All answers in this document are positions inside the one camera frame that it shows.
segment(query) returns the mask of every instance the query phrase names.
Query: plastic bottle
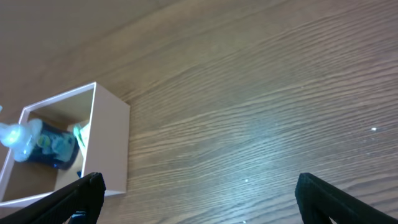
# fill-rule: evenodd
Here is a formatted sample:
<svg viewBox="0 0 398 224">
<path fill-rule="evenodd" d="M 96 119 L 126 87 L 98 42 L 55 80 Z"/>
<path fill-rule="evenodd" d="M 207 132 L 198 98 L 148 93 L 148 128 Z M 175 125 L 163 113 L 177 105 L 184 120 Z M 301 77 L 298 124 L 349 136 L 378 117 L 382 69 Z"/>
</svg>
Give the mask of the plastic bottle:
<svg viewBox="0 0 398 224">
<path fill-rule="evenodd" d="M 27 125 L 0 123 L 0 141 L 11 148 L 15 161 L 40 162 L 56 169 L 69 169 L 79 151 L 72 133 L 40 119 L 32 119 Z"/>
</svg>

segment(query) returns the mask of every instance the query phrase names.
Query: cardboard box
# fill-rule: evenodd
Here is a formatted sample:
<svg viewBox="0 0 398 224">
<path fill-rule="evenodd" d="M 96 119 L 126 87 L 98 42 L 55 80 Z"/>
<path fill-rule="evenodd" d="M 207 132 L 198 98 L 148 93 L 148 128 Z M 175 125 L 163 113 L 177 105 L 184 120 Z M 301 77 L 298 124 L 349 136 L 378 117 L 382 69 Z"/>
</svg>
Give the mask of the cardboard box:
<svg viewBox="0 0 398 224">
<path fill-rule="evenodd" d="M 26 106 L 19 118 L 26 124 L 40 118 L 60 129 L 89 124 L 86 152 L 69 170 L 16 162 L 9 150 L 0 173 L 0 207 L 26 207 L 91 172 L 102 173 L 105 196 L 123 194 L 127 186 L 130 106 L 97 83 Z"/>
</svg>

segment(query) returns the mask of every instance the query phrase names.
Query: blue bottle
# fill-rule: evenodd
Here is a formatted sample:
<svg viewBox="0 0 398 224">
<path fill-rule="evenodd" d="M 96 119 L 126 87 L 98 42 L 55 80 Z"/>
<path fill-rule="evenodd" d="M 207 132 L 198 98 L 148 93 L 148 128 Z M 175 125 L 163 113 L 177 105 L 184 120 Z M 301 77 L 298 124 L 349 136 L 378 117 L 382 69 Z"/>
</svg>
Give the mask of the blue bottle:
<svg viewBox="0 0 398 224">
<path fill-rule="evenodd" d="M 40 119 L 27 125 L 0 123 L 0 141 L 10 147 L 17 162 L 40 162 L 56 169 L 69 169 L 80 150 L 73 133 Z"/>
</svg>

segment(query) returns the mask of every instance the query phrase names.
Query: white box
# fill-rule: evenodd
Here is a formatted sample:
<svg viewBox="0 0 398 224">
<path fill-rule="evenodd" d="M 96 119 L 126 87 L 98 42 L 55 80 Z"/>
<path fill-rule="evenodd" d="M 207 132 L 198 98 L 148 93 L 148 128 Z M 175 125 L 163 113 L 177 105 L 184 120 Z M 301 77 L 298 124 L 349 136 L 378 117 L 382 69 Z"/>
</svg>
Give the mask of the white box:
<svg viewBox="0 0 398 224">
<path fill-rule="evenodd" d="M 40 118 L 58 128 L 90 124 L 85 155 L 69 170 L 15 162 L 8 151 L 0 173 L 0 207 L 26 207 L 91 172 L 102 173 L 105 196 L 123 194 L 127 186 L 130 106 L 97 83 L 26 106 L 19 118 L 26 124 Z"/>
</svg>

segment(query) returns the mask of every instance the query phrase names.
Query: open white box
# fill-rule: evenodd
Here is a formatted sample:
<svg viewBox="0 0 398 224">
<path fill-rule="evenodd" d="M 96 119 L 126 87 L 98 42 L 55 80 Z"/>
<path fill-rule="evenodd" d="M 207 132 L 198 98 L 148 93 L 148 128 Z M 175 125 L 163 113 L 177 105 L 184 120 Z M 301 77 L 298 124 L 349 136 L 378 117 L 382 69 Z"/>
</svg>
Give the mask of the open white box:
<svg viewBox="0 0 398 224">
<path fill-rule="evenodd" d="M 69 170 L 35 163 L 19 163 L 8 151 L 0 173 L 0 207 L 26 207 L 58 190 L 79 176 L 102 173 L 105 196 L 123 194 L 127 185 L 130 106 L 97 83 L 91 83 L 26 106 L 19 118 L 26 124 L 40 118 L 61 129 L 90 124 L 85 155 Z"/>
</svg>

